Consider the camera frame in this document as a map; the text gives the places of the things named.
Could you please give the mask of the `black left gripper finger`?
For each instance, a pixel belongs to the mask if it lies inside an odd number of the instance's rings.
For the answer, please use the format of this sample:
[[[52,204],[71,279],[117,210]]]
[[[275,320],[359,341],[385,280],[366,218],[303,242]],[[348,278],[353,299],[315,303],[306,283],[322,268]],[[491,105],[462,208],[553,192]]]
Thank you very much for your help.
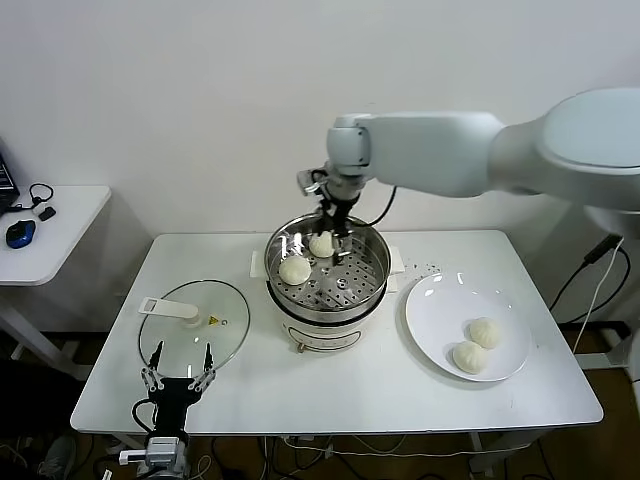
[[[205,391],[216,378],[216,369],[210,343],[206,344],[203,371],[194,379],[191,389],[194,391]]]
[[[141,370],[142,381],[148,391],[162,390],[161,375],[157,371],[164,342],[160,341],[151,355],[149,362]]]

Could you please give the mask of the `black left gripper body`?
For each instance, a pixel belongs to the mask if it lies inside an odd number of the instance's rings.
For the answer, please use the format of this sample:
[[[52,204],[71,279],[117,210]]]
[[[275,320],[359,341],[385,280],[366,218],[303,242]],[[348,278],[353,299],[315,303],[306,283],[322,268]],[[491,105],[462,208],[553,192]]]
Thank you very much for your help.
[[[189,407],[202,396],[202,387],[193,379],[164,378],[159,387],[149,392],[149,400],[157,407],[155,431],[183,431]]]

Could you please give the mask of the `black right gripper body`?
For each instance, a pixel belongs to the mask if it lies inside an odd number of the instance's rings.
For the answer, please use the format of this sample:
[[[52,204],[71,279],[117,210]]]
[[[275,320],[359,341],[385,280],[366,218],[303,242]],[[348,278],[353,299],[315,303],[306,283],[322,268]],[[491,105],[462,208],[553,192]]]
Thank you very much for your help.
[[[329,196],[320,201],[321,212],[326,212],[331,216],[331,231],[327,232],[332,232],[336,227],[346,227],[351,231],[349,214],[358,200],[359,196],[348,200],[340,200]]]

